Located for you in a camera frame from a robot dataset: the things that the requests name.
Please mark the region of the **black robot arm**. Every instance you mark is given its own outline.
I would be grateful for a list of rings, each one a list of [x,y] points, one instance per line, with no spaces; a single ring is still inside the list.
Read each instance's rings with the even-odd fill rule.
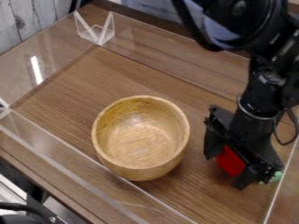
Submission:
[[[172,0],[172,5],[199,45],[250,56],[237,111],[212,105],[204,119],[204,157],[218,160],[242,190],[254,182],[269,183],[285,169],[271,139],[282,118],[295,118],[299,106],[299,15],[289,12],[289,0],[191,1],[202,24],[186,0]]]

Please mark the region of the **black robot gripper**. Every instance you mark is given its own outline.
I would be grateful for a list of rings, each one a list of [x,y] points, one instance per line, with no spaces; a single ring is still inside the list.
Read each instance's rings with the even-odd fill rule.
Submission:
[[[267,182],[285,168],[271,143],[281,118],[278,111],[255,113],[238,106],[231,112],[216,105],[210,106],[210,115],[204,119],[203,154],[211,160],[223,152],[224,146],[234,150],[246,163],[246,170],[232,179],[232,186],[241,191],[257,182]]]

